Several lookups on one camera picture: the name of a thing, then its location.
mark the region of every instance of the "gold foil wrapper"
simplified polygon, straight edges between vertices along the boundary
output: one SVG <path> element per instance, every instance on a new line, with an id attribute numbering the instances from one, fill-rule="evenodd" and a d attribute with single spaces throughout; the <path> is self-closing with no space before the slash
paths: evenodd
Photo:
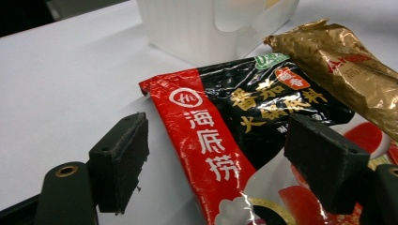
<path id="1" fill-rule="evenodd" d="M 288 54 L 315 82 L 398 141 L 398 73 L 377 60 L 353 34 L 328 20 L 264 38 Z"/>

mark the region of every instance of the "transparent plastic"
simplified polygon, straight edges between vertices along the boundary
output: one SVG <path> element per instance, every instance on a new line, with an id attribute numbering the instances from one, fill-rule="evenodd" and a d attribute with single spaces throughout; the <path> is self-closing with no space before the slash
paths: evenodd
<path id="1" fill-rule="evenodd" d="M 159 48 L 206 66 L 243 58 L 286 23 L 299 0 L 137 0 Z"/>

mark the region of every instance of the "red packaging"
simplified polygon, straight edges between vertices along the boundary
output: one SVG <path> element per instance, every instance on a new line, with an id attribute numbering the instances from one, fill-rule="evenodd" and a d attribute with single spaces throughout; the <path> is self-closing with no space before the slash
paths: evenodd
<path id="1" fill-rule="evenodd" d="M 354 115 L 278 53 L 139 84 L 211 225 L 294 224 L 279 193 L 299 184 L 281 151 L 288 115 L 307 114 L 330 126 Z"/>

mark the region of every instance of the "food package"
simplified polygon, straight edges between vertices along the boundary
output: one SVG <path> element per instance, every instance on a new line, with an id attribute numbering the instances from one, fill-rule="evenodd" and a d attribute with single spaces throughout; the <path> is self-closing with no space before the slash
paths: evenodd
<path id="1" fill-rule="evenodd" d="M 313 224 L 302 217 L 323 222 L 358 217 L 360 209 L 354 216 L 324 213 L 314 196 L 295 202 L 294 196 L 312 192 L 283 156 L 289 114 L 338 127 L 354 112 L 289 56 L 273 53 L 192 68 L 139 85 L 144 95 L 150 93 L 207 224 Z M 311 206 L 303 208 L 306 203 Z"/>
<path id="2" fill-rule="evenodd" d="M 264 38 L 311 79 L 398 141 L 398 73 L 383 65 L 348 28 L 327 20 Z"/>

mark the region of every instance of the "white table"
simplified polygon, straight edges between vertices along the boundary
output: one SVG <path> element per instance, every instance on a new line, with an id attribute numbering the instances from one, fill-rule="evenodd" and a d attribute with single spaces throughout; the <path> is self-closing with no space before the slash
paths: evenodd
<path id="1" fill-rule="evenodd" d="M 330 18 L 398 70 L 395 1 L 301 0 L 278 32 Z M 271 53 L 260 45 L 249 56 Z M 148 43 L 129 1 L 0 38 L 0 210 L 40 193 L 51 168 L 88 161 L 122 117 L 146 112 L 150 155 L 123 216 L 100 224 L 203 224 L 163 124 L 138 82 L 195 65 Z"/>

